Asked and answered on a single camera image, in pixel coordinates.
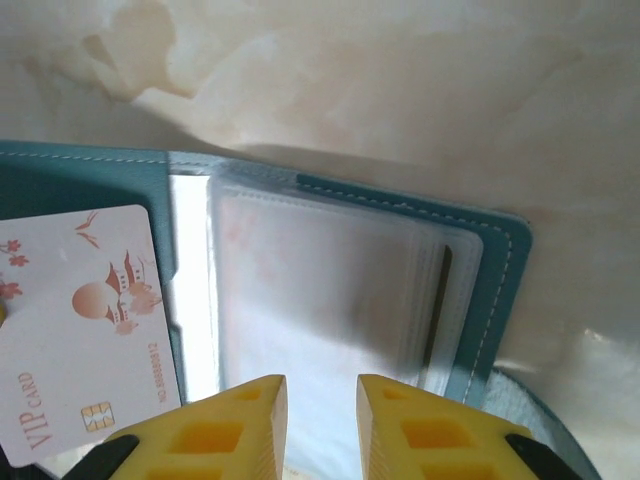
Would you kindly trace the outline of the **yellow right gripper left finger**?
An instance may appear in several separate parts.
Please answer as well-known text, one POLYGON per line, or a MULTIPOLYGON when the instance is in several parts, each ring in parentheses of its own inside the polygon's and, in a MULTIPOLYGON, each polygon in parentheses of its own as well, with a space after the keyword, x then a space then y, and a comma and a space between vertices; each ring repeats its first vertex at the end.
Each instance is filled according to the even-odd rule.
POLYGON ((282 480, 283 375, 254 379, 115 432, 61 480, 282 480))

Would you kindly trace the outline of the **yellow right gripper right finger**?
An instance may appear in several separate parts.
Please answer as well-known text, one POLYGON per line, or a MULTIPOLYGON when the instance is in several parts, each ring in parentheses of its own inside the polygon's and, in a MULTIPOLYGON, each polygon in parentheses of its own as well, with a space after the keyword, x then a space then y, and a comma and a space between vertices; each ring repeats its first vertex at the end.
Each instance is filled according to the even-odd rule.
POLYGON ((363 480, 588 480, 526 427, 381 375, 356 410, 363 480))

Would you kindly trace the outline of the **white pink VIP card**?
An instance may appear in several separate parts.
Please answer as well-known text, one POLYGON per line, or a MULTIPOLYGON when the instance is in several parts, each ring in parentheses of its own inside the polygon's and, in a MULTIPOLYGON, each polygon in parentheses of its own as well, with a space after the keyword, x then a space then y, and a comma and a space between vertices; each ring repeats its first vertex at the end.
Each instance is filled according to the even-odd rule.
POLYGON ((0 304, 0 448, 12 465, 179 407, 143 207, 0 221, 0 304))

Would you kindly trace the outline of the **teal leather card holder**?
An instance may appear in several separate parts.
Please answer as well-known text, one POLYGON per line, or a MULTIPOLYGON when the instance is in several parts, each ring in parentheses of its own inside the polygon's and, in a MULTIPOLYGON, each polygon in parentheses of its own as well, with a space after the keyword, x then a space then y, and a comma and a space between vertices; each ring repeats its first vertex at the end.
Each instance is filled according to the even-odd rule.
POLYGON ((0 141, 0 221, 129 205, 149 217, 175 409, 285 376, 282 480, 363 480, 362 374, 526 427, 483 404, 524 220, 241 159, 0 141))

